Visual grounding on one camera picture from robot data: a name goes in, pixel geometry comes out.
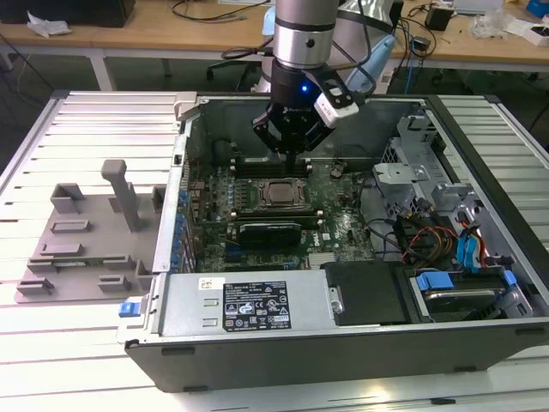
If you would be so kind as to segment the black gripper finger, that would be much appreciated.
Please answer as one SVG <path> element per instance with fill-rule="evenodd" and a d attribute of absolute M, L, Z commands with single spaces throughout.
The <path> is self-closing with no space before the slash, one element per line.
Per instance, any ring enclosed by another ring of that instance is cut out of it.
<path fill-rule="evenodd" d="M 298 155 L 312 151 L 332 132 L 325 124 L 313 124 L 308 130 L 304 126 L 296 126 L 293 129 L 293 166 Z"/>
<path fill-rule="evenodd" d="M 286 135 L 281 132 L 281 136 L 277 137 L 270 131 L 269 126 L 275 126 L 273 119 L 271 112 L 264 112 L 252 121 L 252 129 L 273 153 L 284 155 L 285 172 L 290 173 L 293 171 L 293 149 Z"/>

